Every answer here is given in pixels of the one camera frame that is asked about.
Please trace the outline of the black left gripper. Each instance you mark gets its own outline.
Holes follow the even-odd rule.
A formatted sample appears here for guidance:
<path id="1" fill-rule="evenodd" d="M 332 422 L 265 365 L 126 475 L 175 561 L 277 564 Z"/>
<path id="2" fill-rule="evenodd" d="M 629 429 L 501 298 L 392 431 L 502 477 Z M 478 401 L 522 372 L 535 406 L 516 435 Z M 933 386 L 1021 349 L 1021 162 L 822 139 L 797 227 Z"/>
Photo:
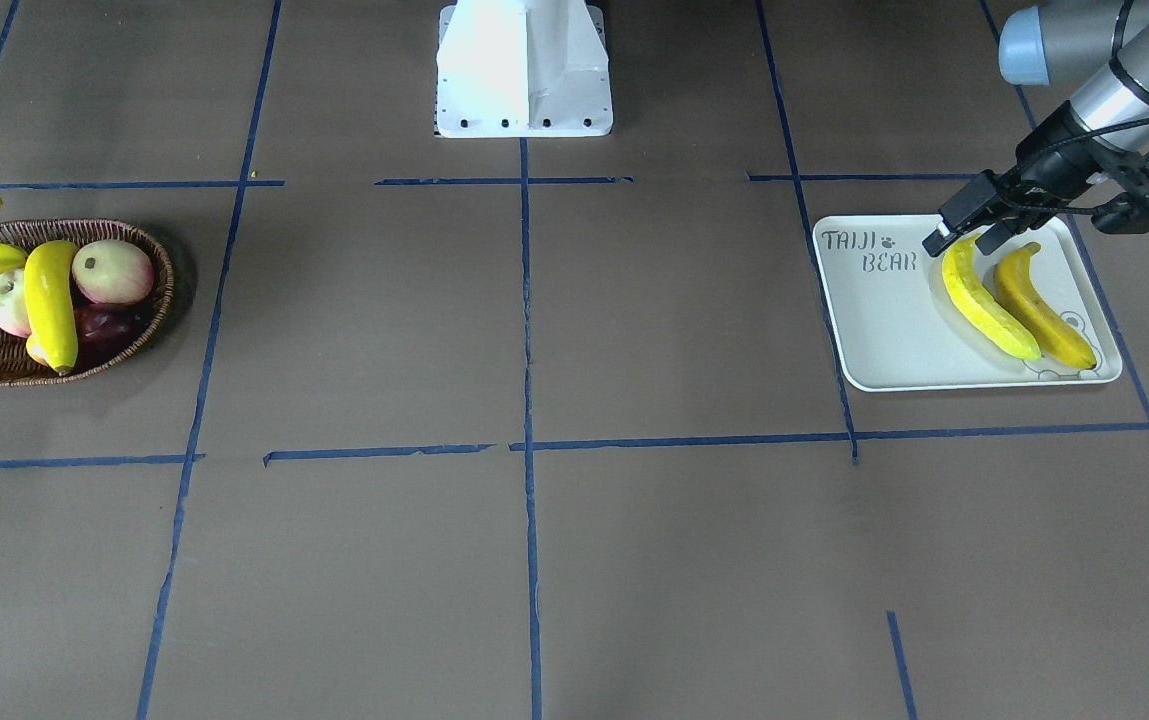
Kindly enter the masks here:
<path id="1" fill-rule="evenodd" d="M 1092 217 L 1096 206 L 1072 206 L 1090 189 L 1092 178 L 1106 177 L 1100 172 L 1092 155 L 1092 144 L 1144 154 L 1149 150 L 1149 117 L 1090 129 L 1078 117 L 1071 102 L 1063 102 L 1019 144 L 1016 165 L 1009 170 L 1009 204 L 998 176 L 993 170 L 982 170 L 940 206 L 940 222 L 921 241 L 923 251 L 930 258 L 940 258 L 954 243 L 981 229 L 976 249 L 990 256 L 1019 233 L 1019 223 L 1010 217 L 1010 210 L 1040 217 L 1058 212 Z"/>

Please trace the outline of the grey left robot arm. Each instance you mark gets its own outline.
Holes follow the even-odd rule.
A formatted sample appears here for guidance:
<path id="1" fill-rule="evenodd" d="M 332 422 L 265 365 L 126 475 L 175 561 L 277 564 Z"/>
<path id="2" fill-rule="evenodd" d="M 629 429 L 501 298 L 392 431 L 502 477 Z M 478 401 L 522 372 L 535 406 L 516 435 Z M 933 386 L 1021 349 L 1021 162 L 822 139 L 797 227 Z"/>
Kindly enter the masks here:
<path id="1" fill-rule="evenodd" d="M 1149 232 L 1149 1 L 1049 1 L 1017 11 L 998 40 L 1013 86 L 1077 82 L 1078 88 L 1016 147 L 1003 173 L 982 170 L 940 206 L 923 240 L 932 258 L 980 231 L 978 251 L 1034 231 L 1096 181 L 1118 195 L 1085 208 L 1105 234 Z"/>

